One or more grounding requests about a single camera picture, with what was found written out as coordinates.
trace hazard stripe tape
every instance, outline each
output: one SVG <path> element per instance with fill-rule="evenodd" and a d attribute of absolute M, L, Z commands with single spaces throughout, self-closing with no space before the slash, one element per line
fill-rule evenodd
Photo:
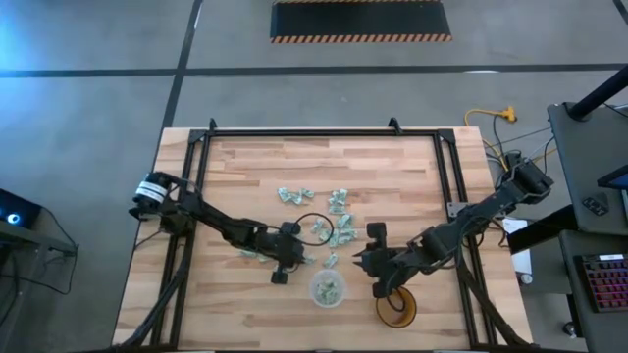
<path fill-rule="evenodd" d="M 436 34 L 349 34 L 349 35 L 285 35 L 271 37 L 274 44 L 309 43 L 408 43 L 449 42 L 451 35 Z"/>
<path fill-rule="evenodd" d="M 376 3 L 376 2 L 441 2 L 441 0 L 275 0 L 273 4 Z"/>

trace wooden table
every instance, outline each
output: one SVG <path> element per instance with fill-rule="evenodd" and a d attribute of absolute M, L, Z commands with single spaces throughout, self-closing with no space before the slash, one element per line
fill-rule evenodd
<path fill-rule="evenodd" d="M 156 171 L 181 174 L 188 132 L 189 128 L 164 131 Z M 480 201 L 493 192 L 480 131 L 457 127 L 455 135 L 469 199 Z M 340 260 L 335 269 L 348 285 L 344 301 L 336 309 L 322 309 L 309 298 L 308 283 L 323 268 L 329 247 L 306 247 L 306 253 L 318 258 L 317 263 L 290 274 L 287 285 L 275 285 L 270 283 L 275 262 L 261 264 L 242 257 L 215 230 L 199 226 L 180 349 L 468 348 L 454 271 L 414 277 L 406 287 L 416 297 L 418 315 L 408 328 L 395 329 L 377 318 L 371 297 L 373 279 L 351 264 L 351 255 L 362 250 L 368 240 L 367 223 L 386 222 L 389 245 L 395 246 L 445 221 L 431 138 L 213 138 L 209 154 L 203 195 L 228 215 L 280 225 L 307 212 L 327 214 L 331 192 L 346 188 L 348 210 L 355 216 L 359 237 L 336 249 Z M 449 158 L 447 167 L 454 187 Z M 279 187 L 306 187 L 316 196 L 306 205 L 284 204 L 277 193 Z M 309 229 L 315 220 L 306 221 L 303 226 Z M 157 223 L 144 224 L 138 240 L 156 228 Z M 314 235 L 307 236 L 314 241 Z M 500 233 L 487 233 L 480 247 L 489 293 L 506 320 L 531 341 L 510 254 L 497 247 L 499 239 Z M 167 235 L 158 235 L 135 251 L 114 342 L 129 337 L 154 304 L 167 242 Z M 485 341 L 475 301 L 474 315 L 481 341 Z"/>

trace gray floor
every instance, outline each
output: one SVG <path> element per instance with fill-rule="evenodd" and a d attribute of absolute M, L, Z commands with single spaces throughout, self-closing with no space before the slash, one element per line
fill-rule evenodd
<path fill-rule="evenodd" d="M 271 45 L 271 1 L 205 0 L 189 67 L 617 63 L 628 26 L 610 0 L 444 0 L 451 43 Z M 171 69 L 191 0 L 0 0 L 0 70 Z M 549 126 L 546 106 L 575 101 L 611 72 L 187 77 L 174 126 L 459 126 L 473 108 L 515 107 L 502 139 Z M 137 223 L 127 214 L 147 172 L 173 79 L 0 78 L 0 187 L 49 207 L 80 243 L 72 293 L 29 295 L 9 351 L 108 345 Z M 624 92 L 611 103 L 625 103 Z M 489 140 L 492 118 L 474 116 Z M 548 131 L 506 145 L 532 153 Z M 569 202 L 556 154 L 551 196 L 517 215 Z M 555 251 L 544 250 L 543 257 Z M 64 285 L 67 267 L 48 274 Z M 583 349 L 560 332 L 564 297 L 524 291 L 537 343 Z"/>

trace keyboard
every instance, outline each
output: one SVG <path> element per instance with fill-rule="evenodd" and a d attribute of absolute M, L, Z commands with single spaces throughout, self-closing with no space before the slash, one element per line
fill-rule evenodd
<path fill-rule="evenodd" d="M 596 313 L 628 311 L 628 254 L 574 258 Z"/>

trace clear plastic cup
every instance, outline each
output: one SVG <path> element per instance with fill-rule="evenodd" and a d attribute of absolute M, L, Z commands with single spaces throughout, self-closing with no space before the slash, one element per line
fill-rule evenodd
<path fill-rule="evenodd" d="M 310 281 L 310 297 L 321 308 L 336 308 L 345 293 L 346 282 L 336 270 L 321 270 Z"/>

